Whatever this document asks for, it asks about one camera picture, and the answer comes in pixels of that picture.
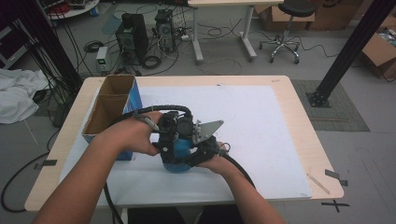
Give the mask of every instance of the table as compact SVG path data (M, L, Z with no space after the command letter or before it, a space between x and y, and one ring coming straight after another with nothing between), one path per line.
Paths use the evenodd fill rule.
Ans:
M84 82L78 97L64 122L47 160L57 160L55 166L44 166L25 203L28 211L37 211L59 184L65 159L73 146L78 130L92 102L95 91L102 85L103 77L90 77ZM230 77L137 77L139 86L206 86L267 85L275 92L290 136L299 156L312 190L312 198L341 198L344 191L337 179L325 175L325 169L333 171L332 165L320 144L304 108L288 77L283 76L230 76Z
M192 35L192 45L195 51L195 58L197 63L202 63L204 61L204 56L201 51L201 47L198 41L198 7L214 7L214 6L248 6L245 30L240 32L241 40L247 49L249 55L249 61L252 62L257 58L257 54L248 40L248 32L250 29L250 22L253 15L253 10L255 5L275 5L282 3L283 0L190 0L189 6L193 7L193 35Z
M84 8L79 8L79 9L74 9L71 8L68 12L64 13L64 14L49 14L48 17L50 20L60 20L60 19L66 19L66 18L70 18L70 17L74 17L77 15L80 15L82 13L85 13L87 11L91 12L92 16L97 16L99 15L99 11L96 8L96 6L99 4L99 0L87 0Z

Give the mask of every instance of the office chair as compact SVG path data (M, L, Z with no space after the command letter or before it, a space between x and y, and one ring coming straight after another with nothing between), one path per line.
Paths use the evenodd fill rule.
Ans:
M313 3L308 2L307 0L285 0L284 3L278 5L279 9L284 13L290 15L290 20L286 30L283 33L283 36L276 35L274 40L270 41L260 41L260 49L262 49L262 44L275 44L277 47L271 54L270 63L274 62L274 57L276 53L281 49L285 48L294 54L294 63L299 63L300 58L297 53L297 49L300 47L299 42L295 41L287 41L290 27L293 22L294 17L309 17L314 14L316 7Z

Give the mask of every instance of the forearm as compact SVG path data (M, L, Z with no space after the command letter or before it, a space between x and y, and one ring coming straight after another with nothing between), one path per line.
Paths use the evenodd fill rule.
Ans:
M118 153L114 144L96 136L45 202L35 223L89 223Z
M251 186L240 172L222 175L245 223L285 223L278 212Z

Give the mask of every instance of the person's right hand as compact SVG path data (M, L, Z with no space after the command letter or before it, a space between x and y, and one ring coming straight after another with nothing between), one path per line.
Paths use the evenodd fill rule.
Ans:
M224 144L218 142L221 149L226 149ZM233 175L233 174L240 174L239 170L230 162L220 156L214 156L209 161L204 161L198 164L198 167L205 167L211 170L215 174L219 174L222 176L225 175Z

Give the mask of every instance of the white cloth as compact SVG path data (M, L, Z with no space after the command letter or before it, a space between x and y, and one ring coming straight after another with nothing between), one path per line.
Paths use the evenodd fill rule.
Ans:
M38 105L36 91L49 87L42 71L0 69L0 123L14 123L33 115Z

